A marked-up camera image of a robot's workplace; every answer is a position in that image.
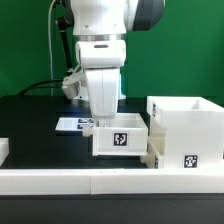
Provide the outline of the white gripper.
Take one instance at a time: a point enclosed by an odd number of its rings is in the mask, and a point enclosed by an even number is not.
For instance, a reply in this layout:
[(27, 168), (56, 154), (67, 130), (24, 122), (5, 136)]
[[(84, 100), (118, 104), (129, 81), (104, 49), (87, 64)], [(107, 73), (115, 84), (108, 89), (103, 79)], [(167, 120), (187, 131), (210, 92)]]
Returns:
[(125, 41), (78, 41), (76, 58), (85, 74), (92, 116), (113, 119), (118, 107), (120, 68), (126, 59)]

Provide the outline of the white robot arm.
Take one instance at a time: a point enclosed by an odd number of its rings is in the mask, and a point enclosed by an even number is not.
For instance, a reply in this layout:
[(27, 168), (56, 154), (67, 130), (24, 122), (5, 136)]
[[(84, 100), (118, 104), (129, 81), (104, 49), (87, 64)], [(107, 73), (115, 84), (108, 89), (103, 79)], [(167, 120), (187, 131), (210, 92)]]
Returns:
[(165, 0), (65, 0), (76, 59), (87, 82), (91, 114), (112, 119), (117, 113), (120, 68), (128, 31), (148, 31), (161, 19)]

